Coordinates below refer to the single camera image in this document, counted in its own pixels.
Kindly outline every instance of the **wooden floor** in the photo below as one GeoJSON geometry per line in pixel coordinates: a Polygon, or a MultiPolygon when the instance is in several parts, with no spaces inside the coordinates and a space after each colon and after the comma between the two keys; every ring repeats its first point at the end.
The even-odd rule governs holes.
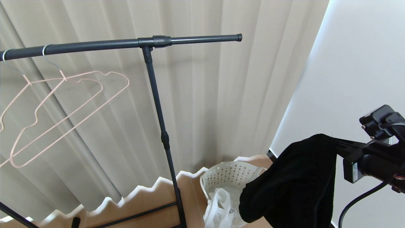
{"type": "MultiPolygon", "coordinates": [[[[268,168],[272,164],[266,155],[257,155],[251,158],[238,158],[259,167],[268,168]]],[[[200,187],[200,176],[205,172],[205,168],[195,174],[181,171],[177,175],[177,182],[183,200],[187,227],[204,228],[203,215],[207,207],[207,201],[200,187]]],[[[110,200],[106,200],[99,209],[87,212],[78,208],[69,215],[56,214],[52,219],[44,220],[40,223],[34,222],[40,228],[71,228],[73,217],[81,219],[80,228],[92,228],[103,225],[117,219],[138,214],[158,206],[175,202],[173,184],[167,179],[160,178],[152,188],[138,187],[127,198],[118,205],[110,200]]],[[[111,228],[171,228],[179,225],[177,207],[172,206],[153,214],[122,222],[111,228]]],[[[12,220],[1,223],[1,228],[24,228],[23,225],[12,220]]],[[[264,218],[247,224],[246,228],[271,228],[264,218]]]]}

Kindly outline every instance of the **curtain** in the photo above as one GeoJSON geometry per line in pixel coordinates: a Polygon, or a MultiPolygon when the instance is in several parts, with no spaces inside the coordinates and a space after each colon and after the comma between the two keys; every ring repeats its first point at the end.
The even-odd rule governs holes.
{"type": "MultiPolygon", "coordinates": [[[[242,33],[242,42],[175,45],[152,52],[175,170],[195,172],[237,156],[266,153],[305,67],[328,1],[23,1],[1,0],[0,48],[56,43],[242,33]]],[[[116,71],[130,85],[29,165],[0,169],[0,200],[41,221],[80,204],[118,202],[136,186],[170,179],[150,84],[139,48],[48,56],[66,76],[116,71]]],[[[8,61],[29,80],[60,77],[43,57],[8,61]]],[[[0,64],[1,112],[26,84],[0,64]]],[[[103,91],[15,157],[23,164],[123,86],[117,75],[91,74],[103,91]]],[[[57,82],[30,86],[4,117],[0,161],[57,82]]],[[[17,150],[86,102],[92,81],[64,83],[38,111],[17,150]]]]}

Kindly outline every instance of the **black cloth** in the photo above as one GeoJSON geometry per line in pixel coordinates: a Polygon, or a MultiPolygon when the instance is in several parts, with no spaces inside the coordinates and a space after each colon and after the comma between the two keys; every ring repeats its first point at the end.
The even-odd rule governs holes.
{"type": "Polygon", "coordinates": [[[240,196],[245,222],[262,216],[273,228],[329,228],[333,213],[336,140],[318,134],[289,145],[240,196]]]}

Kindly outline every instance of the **laundry basket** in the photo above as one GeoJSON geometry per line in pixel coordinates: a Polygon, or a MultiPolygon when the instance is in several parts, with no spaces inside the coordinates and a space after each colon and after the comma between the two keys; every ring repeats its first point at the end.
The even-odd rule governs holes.
{"type": "Polygon", "coordinates": [[[246,184],[256,179],[262,170],[243,161],[223,162],[211,167],[200,177],[200,184],[207,200],[208,193],[213,193],[217,188],[223,188],[229,192],[232,200],[232,209],[237,213],[232,222],[232,228],[240,228],[247,223],[239,214],[239,197],[246,184]]]}

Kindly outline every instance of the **clothes hanger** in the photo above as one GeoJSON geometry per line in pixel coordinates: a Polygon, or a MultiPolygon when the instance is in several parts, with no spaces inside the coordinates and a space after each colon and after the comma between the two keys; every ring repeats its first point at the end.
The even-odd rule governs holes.
{"type": "MultiPolygon", "coordinates": [[[[4,164],[6,164],[7,162],[10,162],[11,165],[12,165],[13,167],[15,167],[15,168],[21,168],[21,167],[24,167],[24,166],[28,165],[30,162],[32,162],[32,161],[35,160],[38,156],[40,156],[42,153],[44,153],[46,150],[48,150],[51,146],[53,146],[55,143],[57,143],[58,141],[60,141],[63,137],[65,137],[65,136],[66,136],[67,134],[69,134],[71,131],[73,131],[74,129],[76,129],[81,123],[83,123],[84,121],[86,121],[89,117],[91,117],[94,113],[96,113],[98,110],[100,110],[102,107],[104,107],[108,102],[110,102],[112,99],[114,99],[118,94],[120,94],[122,91],[124,91],[124,90],[129,86],[129,79],[128,79],[128,77],[126,77],[125,75],[123,75],[123,74],[121,74],[121,73],[114,72],[114,71],[110,71],[110,72],[108,72],[108,73],[106,73],[106,74],[104,74],[104,73],[101,72],[101,71],[90,71],[90,72],[81,73],[81,74],[77,74],[77,75],[73,75],[73,76],[66,77],[66,76],[63,74],[62,70],[60,69],[60,67],[59,67],[58,65],[52,63],[51,61],[49,61],[49,60],[46,58],[46,56],[45,56],[45,49],[46,49],[47,46],[48,46],[48,45],[44,46],[44,48],[42,49],[42,55],[43,55],[43,57],[45,58],[45,60],[46,60],[47,62],[51,63],[52,65],[56,66],[56,67],[59,69],[59,72],[60,72],[60,74],[62,75],[62,78],[52,78],[52,79],[45,79],[45,80],[39,80],[39,81],[30,82],[30,81],[27,79],[27,77],[24,75],[24,73],[23,73],[22,71],[17,70],[17,69],[15,69],[15,68],[12,68],[12,67],[11,67],[12,69],[17,70],[17,71],[19,71],[20,73],[22,73],[22,75],[24,76],[24,78],[25,78],[26,81],[27,81],[27,85],[24,86],[24,88],[17,94],[17,96],[11,101],[11,103],[10,103],[10,104],[6,107],[6,109],[4,110],[3,114],[0,116],[0,123],[1,123],[1,126],[2,126],[2,128],[0,129],[0,132],[3,131],[3,129],[4,129],[3,117],[4,117],[5,112],[6,112],[6,111],[8,110],[8,108],[12,105],[12,103],[25,91],[25,89],[27,89],[28,86],[32,85],[33,83],[47,82],[47,81],[51,81],[51,80],[61,80],[61,82],[45,97],[45,99],[44,99],[44,100],[38,105],[38,107],[35,109],[35,112],[34,112],[34,115],[35,115],[35,122],[34,122],[33,124],[31,124],[30,126],[27,126],[27,127],[23,128],[23,129],[21,130],[21,132],[19,133],[19,135],[17,136],[17,139],[15,140],[15,142],[14,142],[14,144],[13,144],[13,147],[12,147],[11,152],[10,152],[10,157],[9,157],[5,162],[3,162],[2,164],[0,164],[0,167],[2,167],[2,166],[3,166],[4,164]],[[24,164],[21,165],[21,166],[16,165],[16,164],[14,163],[14,159],[13,159],[14,156],[18,155],[21,151],[23,151],[24,149],[26,149],[26,148],[27,148],[28,146],[30,146],[32,143],[34,143],[34,142],[37,141],[39,138],[41,138],[42,136],[44,136],[46,133],[48,133],[49,131],[51,131],[53,128],[57,127],[60,123],[62,123],[62,122],[65,121],[66,119],[68,119],[71,115],[73,115],[75,112],[77,112],[77,111],[80,110],[83,106],[85,106],[87,103],[89,103],[93,98],[95,98],[95,97],[104,89],[103,85],[102,85],[98,80],[94,80],[94,79],[90,79],[90,78],[80,78],[80,80],[77,81],[77,82],[71,80],[71,79],[73,79],[73,78],[75,78],[75,77],[80,77],[80,76],[84,76],[84,75],[88,75],[88,74],[92,74],[92,73],[100,73],[100,74],[102,74],[103,76],[107,76],[107,75],[109,75],[109,74],[111,74],[111,73],[118,74],[118,75],[120,75],[120,76],[123,76],[123,77],[127,80],[127,84],[126,84],[119,92],[117,92],[115,95],[113,95],[109,100],[107,100],[107,101],[106,101],[105,103],[103,103],[100,107],[98,107],[96,110],[94,110],[90,115],[88,115],[87,117],[85,117],[85,118],[84,118],[82,121],[80,121],[77,125],[73,126],[69,131],[67,131],[65,134],[63,134],[61,137],[59,137],[57,140],[55,140],[53,143],[51,143],[49,146],[47,146],[45,149],[43,149],[43,150],[42,150],[41,152],[39,152],[37,155],[35,155],[34,157],[32,157],[29,161],[27,161],[26,163],[24,163],[24,164]],[[54,126],[52,126],[51,128],[49,128],[47,131],[45,131],[44,133],[42,133],[41,135],[39,135],[39,136],[38,136],[37,138],[35,138],[33,141],[31,141],[30,143],[28,143],[27,145],[25,145],[23,148],[21,148],[19,151],[14,152],[15,147],[16,147],[18,141],[20,140],[21,136],[23,135],[24,131],[25,131],[26,129],[30,128],[30,127],[35,126],[35,125],[38,123],[37,112],[38,112],[38,109],[44,104],[44,102],[47,101],[47,99],[49,99],[49,97],[50,97],[51,95],[53,95],[54,92],[55,92],[64,82],[70,81],[70,82],[73,82],[73,83],[75,83],[75,84],[78,84],[78,83],[80,83],[82,80],[90,80],[90,81],[97,82],[97,83],[100,84],[101,89],[100,89],[95,95],[93,95],[89,100],[87,100],[84,104],[82,104],[80,107],[78,107],[76,110],[74,110],[72,113],[70,113],[69,115],[67,115],[64,119],[62,119],[60,122],[56,123],[54,126]]],[[[5,56],[5,53],[6,53],[6,52],[7,52],[7,51],[5,51],[5,52],[3,53],[3,61],[4,61],[5,63],[6,63],[6,61],[5,61],[5,59],[4,59],[4,56],[5,56]]]]}

